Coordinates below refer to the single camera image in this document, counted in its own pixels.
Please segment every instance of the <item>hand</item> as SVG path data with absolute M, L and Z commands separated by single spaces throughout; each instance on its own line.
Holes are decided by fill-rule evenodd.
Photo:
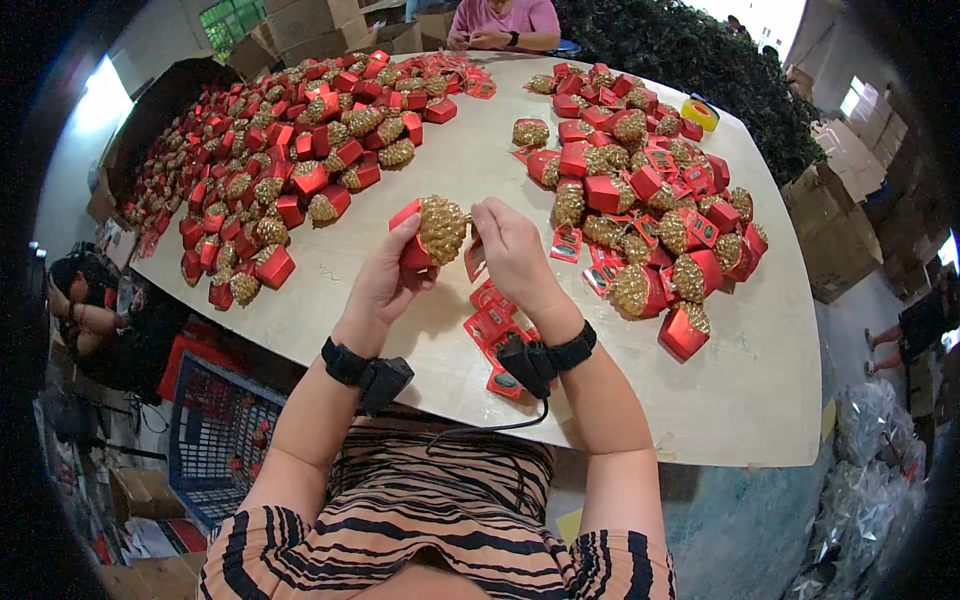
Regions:
M 487 269 L 496 289 L 527 317 L 568 301 L 543 254 L 537 226 L 497 198 L 475 204 L 470 212 L 483 239 Z
M 510 43 L 510 34 L 506 32 L 475 32 L 470 34 L 470 45 L 481 50 L 490 50 Z
M 422 274 L 400 270 L 400 253 L 418 229 L 420 214 L 415 213 L 388 233 L 383 244 L 364 262 L 353 282 L 344 315 L 330 334 L 334 343 L 365 358 L 379 356 L 390 325 L 418 292 L 436 286 L 436 267 Z
M 469 35 L 467 32 L 450 31 L 446 38 L 446 45 L 450 50 L 467 50 L 469 48 Z

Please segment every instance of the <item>tape roll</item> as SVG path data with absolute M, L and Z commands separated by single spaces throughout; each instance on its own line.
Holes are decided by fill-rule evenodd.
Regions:
M 680 115 L 700 124 L 705 132 L 712 132 L 720 121 L 720 113 L 706 102 L 696 98 L 687 98 L 680 109 Z

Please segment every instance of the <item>blue crate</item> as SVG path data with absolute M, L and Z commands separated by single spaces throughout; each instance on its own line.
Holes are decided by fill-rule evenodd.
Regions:
M 253 446 L 260 423 L 270 423 L 267 444 L 286 397 L 184 352 L 170 419 L 170 488 L 207 527 L 233 515 L 253 484 L 251 465 L 266 449 Z M 239 456 L 243 468 L 230 469 Z

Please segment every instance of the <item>green plant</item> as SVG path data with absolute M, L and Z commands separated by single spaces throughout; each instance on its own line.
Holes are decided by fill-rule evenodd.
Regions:
M 778 186 L 826 160 L 810 135 L 819 110 L 749 35 L 677 0 L 563 0 L 557 13 L 582 48 L 578 60 L 699 93 L 743 121 Z

